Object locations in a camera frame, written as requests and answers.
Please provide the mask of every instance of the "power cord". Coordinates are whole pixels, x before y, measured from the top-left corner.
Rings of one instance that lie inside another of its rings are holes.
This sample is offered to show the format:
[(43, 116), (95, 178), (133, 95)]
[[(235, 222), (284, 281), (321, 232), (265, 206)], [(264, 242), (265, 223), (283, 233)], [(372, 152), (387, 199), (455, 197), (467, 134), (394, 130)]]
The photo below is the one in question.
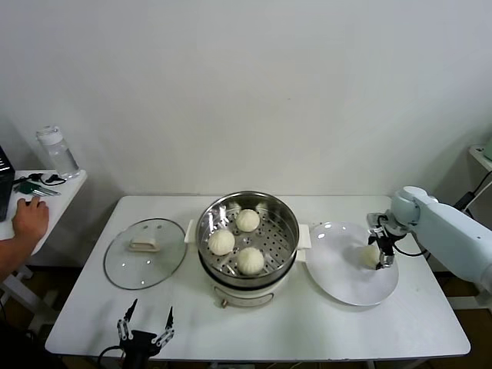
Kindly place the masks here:
[(489, 178), (489, 175), (492, 174), (492, 171), (489, 171), (483, 178), (482, 180), (480, 181), (480, 184), (477, 186), (477, 188), (475, 188), (475, 191), (472, 192), (472, 194), (476, 194), (478, 189), (480, 187), (482, 187), (482, 185), (484, 184), (484, 182), (487, 180), (487, 178)]
[(490, 181), (487, 184), (487, 186), (485, 186), (484, 188), (482, 188), (480, 190), (480, 192), (478, 192), (478, 194), (468, 203), (468, 205), (464, 207), (464, 210), (463, 211), (468, 210), (468, 208), (470, 207), (470, 205), (472, 205), (490, 186), (492, 186), (492, 181)]
[(98, 357), (98, 368), (99, 369), (104, 369), (104, 367), (101, 365), (101, 360), (102, 360), (102, 357), (105, 353), (107, 353), (108, 351), (111, 351), (111, 350), (122, 350), (121, 347), (119, 346), (110, 346), (110, 347), (107, 347), (105, 348), (100, 354), (99, 354), (99, 357)]
[(470, 205), (476, 201), (484, 192), (487, 190), (490, 185), (492, 184), (492, 181), (485, 186), (480, 192), (477, 193), (477, 191), (482, 187), (482, 185), (485, 183), (485, 181), (489, 178), (489, 176), (492, 174), (492, 171), (487, 172), (487, 174), (482, 178), (480, 183), (478, 184), (477, 188), (475, 188), (473, 191), (468, 191), (466, 194), (461, 197), (456, 204), (453, 205), (453, 208), (456, 208), (459, 211), (462, 211), (464, 213), (467, 213), (470, 218), (474, 219), (474, 216), (468, 211), (468, 208)]
[(5, 307), (3, 306), (2, 300), (0, 300), (0, 307), (2, 307), (3, 318), (5, 319), (5, 323), (8, 323), (8, 321), (7, 321), (7, 313), (5, 312)]

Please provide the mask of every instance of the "table leg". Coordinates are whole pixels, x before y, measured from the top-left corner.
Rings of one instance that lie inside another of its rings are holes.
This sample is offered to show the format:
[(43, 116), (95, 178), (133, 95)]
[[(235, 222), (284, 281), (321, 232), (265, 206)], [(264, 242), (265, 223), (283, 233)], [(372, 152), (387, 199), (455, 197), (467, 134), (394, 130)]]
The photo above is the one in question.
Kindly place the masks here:
[(29, 325), (29, 329), (32, 329), (35, 333), (39, 333), (43, 324), (55, 323), (58, 312), (54, 311), (51, 305), (55, 302), (56, 295), (58, 294), (56, 291), (49, 291), (45, 299), (42, 300), (12, 275), (9, 275), (3, 281), (0, 288), (21, 303), (22, 306), (34, 313), (35, 316)]
[[(18, 270), (15, 278), (19, 279), (22, 281), (24, 278), (25, 279), (31, 279), (32, 278), (32, 271), (25, 265), (22, 265)], [(7, 300), (10, 298), (10, 294), (4, 290), (4, 293), (2, 297), (0, 298), (0, 302), (2, 303), (3, 306), (7, 303)]]

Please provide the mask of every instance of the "white plate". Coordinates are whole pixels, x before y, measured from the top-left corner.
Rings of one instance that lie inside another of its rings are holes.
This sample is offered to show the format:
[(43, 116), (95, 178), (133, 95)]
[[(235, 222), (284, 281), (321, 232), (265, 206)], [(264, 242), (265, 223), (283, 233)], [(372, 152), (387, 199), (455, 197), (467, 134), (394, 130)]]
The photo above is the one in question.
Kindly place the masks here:
[(307, 269), (321, 288), (346, 304), (377, 305), (397, 287), (396, 260), (391, 268), (378, 271), (361, 263), (368, 238), (368, 230), (353, 223), (328, 222), (311, 231)]

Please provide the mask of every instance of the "robotic arm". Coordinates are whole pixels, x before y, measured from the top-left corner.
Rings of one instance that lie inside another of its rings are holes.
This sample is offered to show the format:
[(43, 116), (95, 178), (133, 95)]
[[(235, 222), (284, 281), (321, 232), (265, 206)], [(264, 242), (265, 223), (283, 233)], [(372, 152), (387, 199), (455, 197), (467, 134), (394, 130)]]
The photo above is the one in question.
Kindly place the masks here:
[(492, 231), (417, 187), (404, 187), (385, 214), (370, 213), (372, 241), (380, 249), (379, 268), (393, 264), (395, 242), (414, 232), (418, 241), (456, 276), (492, 293)]

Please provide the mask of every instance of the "white wall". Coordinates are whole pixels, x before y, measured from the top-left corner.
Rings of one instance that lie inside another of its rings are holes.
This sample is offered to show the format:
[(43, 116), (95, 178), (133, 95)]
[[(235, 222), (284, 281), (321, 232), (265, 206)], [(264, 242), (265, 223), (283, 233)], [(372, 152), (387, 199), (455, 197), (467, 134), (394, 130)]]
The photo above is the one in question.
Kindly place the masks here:
[(414, 184), (454, 201), (465, 148), (492, 135), (491, 16), (485, 0), (3, 2), (0, 114), (36, 152), (60, 126), (88, 170), (50, 238), (78, 262), (123, 194)]

